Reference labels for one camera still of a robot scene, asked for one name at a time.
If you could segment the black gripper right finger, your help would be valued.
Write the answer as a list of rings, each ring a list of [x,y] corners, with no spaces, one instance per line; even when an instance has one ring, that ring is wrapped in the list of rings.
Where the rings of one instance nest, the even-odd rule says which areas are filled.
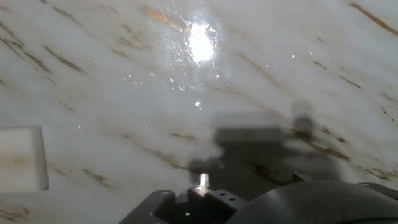
[[[363,182],[358,183],[358,185],[374,191],[374,193],[371,193],[370,196],[366,197],[367,199],[375,201],[385,200],[385,198],[388,197],[392,200],[397,200],[397,190],[394,190],[392,188],[373,182]]]

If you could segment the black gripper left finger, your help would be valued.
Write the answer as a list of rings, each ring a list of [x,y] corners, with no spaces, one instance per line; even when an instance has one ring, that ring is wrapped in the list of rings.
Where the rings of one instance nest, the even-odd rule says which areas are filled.
[[[211,190],[208,174],[177,195],[158,190],[147,196],[119,224],[225,224],[248,203],[225,190]]]

